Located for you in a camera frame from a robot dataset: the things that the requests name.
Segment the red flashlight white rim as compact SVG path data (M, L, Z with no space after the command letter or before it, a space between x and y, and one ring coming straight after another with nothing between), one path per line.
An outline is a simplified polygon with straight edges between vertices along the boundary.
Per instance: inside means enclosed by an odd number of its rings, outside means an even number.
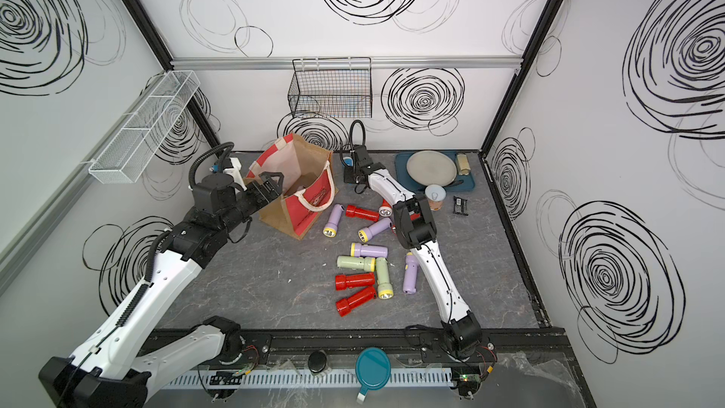
M381 207L379 207L379 215L381 217L389 217L392 215L392 212L392 206L386 200L383 200Z

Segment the red jute tote bag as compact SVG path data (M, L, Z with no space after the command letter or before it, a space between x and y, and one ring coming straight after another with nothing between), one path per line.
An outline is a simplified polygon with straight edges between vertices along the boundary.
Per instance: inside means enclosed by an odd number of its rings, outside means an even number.
M287 134L275 141L253 162L245 181L260 179L262 173L283 175L282 194L260 211L264 224L301 240L315 221L334 204L333 152Z

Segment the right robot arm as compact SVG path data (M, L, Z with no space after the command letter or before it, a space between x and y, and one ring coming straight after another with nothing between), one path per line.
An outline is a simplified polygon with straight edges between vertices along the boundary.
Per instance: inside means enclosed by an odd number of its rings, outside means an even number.
M355 145L350 156L355 182L391 205L398 241L413 253L426 276L439 309L445 350L458 360L470 357L483 343L483 331L446 267L428 201L423 194L401 185L383 164L373 161L364 145Z

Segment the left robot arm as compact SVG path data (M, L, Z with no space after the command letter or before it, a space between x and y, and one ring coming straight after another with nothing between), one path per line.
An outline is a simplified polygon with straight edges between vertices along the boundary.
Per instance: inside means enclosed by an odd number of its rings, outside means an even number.
M145 274L85 342L67 357L52 357L39 380L58 407L141 407L187 370L209 360L224 365L244 355L238 323L215 315L156 351L141 355L147 338L179 294L248 226L254 213L283 192L284 177L264 172L245 185L213 173L194 184L194 206L183 221L158 235Z

